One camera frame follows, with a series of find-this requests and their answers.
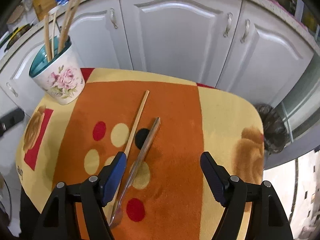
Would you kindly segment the metal spoon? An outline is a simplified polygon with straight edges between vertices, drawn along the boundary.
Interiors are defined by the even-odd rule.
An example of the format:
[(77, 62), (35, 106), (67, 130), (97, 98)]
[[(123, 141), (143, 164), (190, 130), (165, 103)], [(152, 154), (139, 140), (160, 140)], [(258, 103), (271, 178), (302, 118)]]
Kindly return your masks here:
[(139, 170), (142, 162), (144, 161), (146, 154), (148, 153), (148, 151), (151, 147), (151, 144), (156, 136), (156, 133), (157, 133), (160, 125), (161, 125), (161, 119), (160, 119), (160, 117), (157, 117), (152, 125), (152, 128), (150, 129), (150, 131), (148, 133), (148, 136), (146, 137), (146, 139), (144, 141), (144, 144), (142, 146), (142, 149), (140, 150), (140, 153), (139, 153), (136, 161), (134, 162), (134, 164), (130, 170), (129, 177), (128, 177), (126, 183), (124, 184), (124, 188), (122, 189), (120, 195), (116, 199), (116, 202), (113, 207), (112, 215), (111, 215), (111, 221), (108, 224), (110, 228), (114, 228), (115, 226), (117, 226), (121, 222), (121, 219), (123, 216), (123, 212), (121, 209), (121, 202), (125, 196), (125, 193), (127, 192), (127, 189), (132, 185), (132, 183), (136, 177), (136, 174), (138, 173), (138, 170)]

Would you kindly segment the wooden chopstick four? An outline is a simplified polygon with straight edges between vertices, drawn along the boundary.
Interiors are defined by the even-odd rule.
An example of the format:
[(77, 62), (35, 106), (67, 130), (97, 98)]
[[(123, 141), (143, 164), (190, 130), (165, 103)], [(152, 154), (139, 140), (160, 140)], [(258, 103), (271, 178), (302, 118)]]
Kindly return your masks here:
[(139, 107), (138, 112), (136, 114), (136, 117), (135, 117), (132, 129), (131, 129), (129, 138), (127, 140), (127, 145), (126, 145), (125, 151), (124, 151), (124, 153), (126, 154), (126, 157), (129, 156), (129, 152), (130, 152), (130, 149), (131, 149), (131, 146), (132, 146), (132, 143), (133, 143), (133, 139), (134, 139), (134, 136), (135, 136), (135, 133), (136, 133), (136, 130), (137, 130), (137, 126), (139, 124), (140, 117), (141, 117), (141, 115), (143, 113), (143, 109), (144, 109), (145, 103), (146, 103), (146, 101), (148, 99), (149, 92), (150, 92), (149, 90), (145, 91), (145, 94), (144, 94), (143, 99), (141, 101), (140, 107)]

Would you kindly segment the wooden chopstick one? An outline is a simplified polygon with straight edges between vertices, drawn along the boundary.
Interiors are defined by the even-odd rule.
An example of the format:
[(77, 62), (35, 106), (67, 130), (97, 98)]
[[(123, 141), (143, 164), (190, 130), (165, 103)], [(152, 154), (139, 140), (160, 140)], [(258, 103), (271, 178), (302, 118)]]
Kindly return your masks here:
[(50, 39), (49, 39), (49, 17), (48, 15), (44, 16), (44, 44), (47, 53), (47, 61), (52, 61), (52, 54), (50, 48)]

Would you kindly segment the light wooden chopstick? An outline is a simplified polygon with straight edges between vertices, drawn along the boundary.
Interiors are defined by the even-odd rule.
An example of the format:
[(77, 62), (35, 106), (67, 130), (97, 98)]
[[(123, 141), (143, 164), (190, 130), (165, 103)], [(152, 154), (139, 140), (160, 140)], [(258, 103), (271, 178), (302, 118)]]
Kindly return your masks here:
[(55, 24), (56, 24), (56, 17), (53, 18), (53, 28), (52, 28), (52, 39), (51, 39), (52, 59), (54, 58)]

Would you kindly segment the wooden chopstick two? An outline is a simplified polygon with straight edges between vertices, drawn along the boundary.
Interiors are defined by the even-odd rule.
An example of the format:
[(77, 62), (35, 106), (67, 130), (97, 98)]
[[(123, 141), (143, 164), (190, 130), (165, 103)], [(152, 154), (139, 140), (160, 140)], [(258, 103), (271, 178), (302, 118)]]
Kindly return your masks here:
[(61, 28), (61, 33), (59, 36), (58, 53), (60, 53), (65, 46), (67, 34), (80, 1), (81, 0), (69, 0), (68, 7), (65, 13), (65, 18)]

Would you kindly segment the floral utensil holder bucket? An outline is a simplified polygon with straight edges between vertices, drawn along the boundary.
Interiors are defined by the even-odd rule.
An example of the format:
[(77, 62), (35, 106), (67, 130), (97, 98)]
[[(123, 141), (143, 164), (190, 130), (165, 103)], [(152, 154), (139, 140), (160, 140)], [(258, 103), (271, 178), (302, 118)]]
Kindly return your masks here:
[(85, 78), (81, 72), (83, 62), (70, 38), (67, 38), (61, 51), (58, 51), (58, 45), (59, 39), (55, 36), (51, 61), (47, 59), (46, 47), (41, 47), (31, 64), (29, 76), (59, 104), (66, 105), (84, 89)]

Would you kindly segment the black trash bag bin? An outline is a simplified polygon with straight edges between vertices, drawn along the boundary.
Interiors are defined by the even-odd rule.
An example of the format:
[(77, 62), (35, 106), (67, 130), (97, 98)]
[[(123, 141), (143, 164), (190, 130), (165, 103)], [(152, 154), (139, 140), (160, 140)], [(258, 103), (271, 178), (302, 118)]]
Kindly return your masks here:
[(265, 150), (269, 154), (280, 153), (289, 142), (289, 134), (281, 116), (268, 104), (256, 104), (255, 109), (263, 123)]

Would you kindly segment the yellow black casserole pot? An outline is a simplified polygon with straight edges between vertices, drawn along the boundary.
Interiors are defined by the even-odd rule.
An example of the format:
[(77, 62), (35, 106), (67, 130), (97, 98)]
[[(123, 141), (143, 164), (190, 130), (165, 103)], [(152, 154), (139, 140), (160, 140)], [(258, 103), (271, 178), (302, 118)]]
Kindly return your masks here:
[(4, 51), (9, 50), (14, 45), (14, 43), (17, 42), (19, 38), (21, 38), (29, 29), (32, 28), (32, 26), (33, 24), (26, 24), (19, 28), (16, 28), (13, 31), (11, 37), (9, 38), (9, 42)]

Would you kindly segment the round bamboo steamer tray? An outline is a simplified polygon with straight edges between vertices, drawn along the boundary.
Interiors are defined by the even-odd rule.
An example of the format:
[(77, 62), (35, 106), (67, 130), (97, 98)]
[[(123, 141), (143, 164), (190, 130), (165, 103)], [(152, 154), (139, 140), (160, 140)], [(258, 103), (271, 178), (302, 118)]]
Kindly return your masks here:
[(24, 5), (21, 2), (13, 11), (13, 13), (10, 15), (9, 19), (7, 20), (7, 24), (14, 24), (15, 22), (17, 22), (21, 16), (24, 13)]

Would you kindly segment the white small bowl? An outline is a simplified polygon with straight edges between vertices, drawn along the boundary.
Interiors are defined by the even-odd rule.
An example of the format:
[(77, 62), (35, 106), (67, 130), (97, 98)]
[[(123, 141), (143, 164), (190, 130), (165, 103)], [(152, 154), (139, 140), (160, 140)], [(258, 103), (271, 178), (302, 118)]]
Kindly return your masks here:
[(59, 6), (59, 5), (53, 7), (52, 9), (49, 10), (48, 16), (49, 16), (49, 17), (51, 17), (51, 16), (52, 16), (52, 17), (56, 17), (57, 12), (58, 12), (59, 9), (60, 9), (60, 6)]

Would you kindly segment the wooden cutting board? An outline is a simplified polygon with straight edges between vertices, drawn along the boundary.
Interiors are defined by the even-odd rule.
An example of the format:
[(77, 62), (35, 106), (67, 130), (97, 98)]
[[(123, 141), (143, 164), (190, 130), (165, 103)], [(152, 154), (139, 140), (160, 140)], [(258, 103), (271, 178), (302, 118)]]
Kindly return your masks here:
[(45, 14), (56, 6), (56, 0), (33, 0), (33, 8), (39, 21), (42, 21)]

